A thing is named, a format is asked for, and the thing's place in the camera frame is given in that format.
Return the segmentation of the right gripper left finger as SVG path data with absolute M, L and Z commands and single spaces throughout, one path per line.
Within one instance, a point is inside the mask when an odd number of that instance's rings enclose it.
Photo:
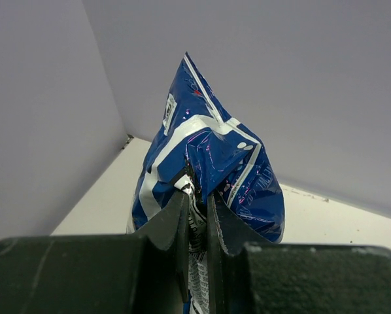
M 132 234 L 0 241 L 0 313 L 182 313 L 190 199 L 177 191 Z

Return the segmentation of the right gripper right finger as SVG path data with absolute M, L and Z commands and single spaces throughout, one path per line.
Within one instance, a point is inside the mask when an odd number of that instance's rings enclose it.
M 274 244 L 209 196 L 211 313 L 391 313 L 391 250 Z

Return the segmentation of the blue chips bag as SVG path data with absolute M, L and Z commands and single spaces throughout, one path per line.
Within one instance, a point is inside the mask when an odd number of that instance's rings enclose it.
M 185 313 L 209 312 L 207 198 L 224 203 L 265 239 L 283 237 L 279 182 L 262 140 L 221 105 L 189 55 L 177 69 L 160 130 L 144 158 L 129 228 L 138 230 L 176 191 L 190 197 L 189 300 Z

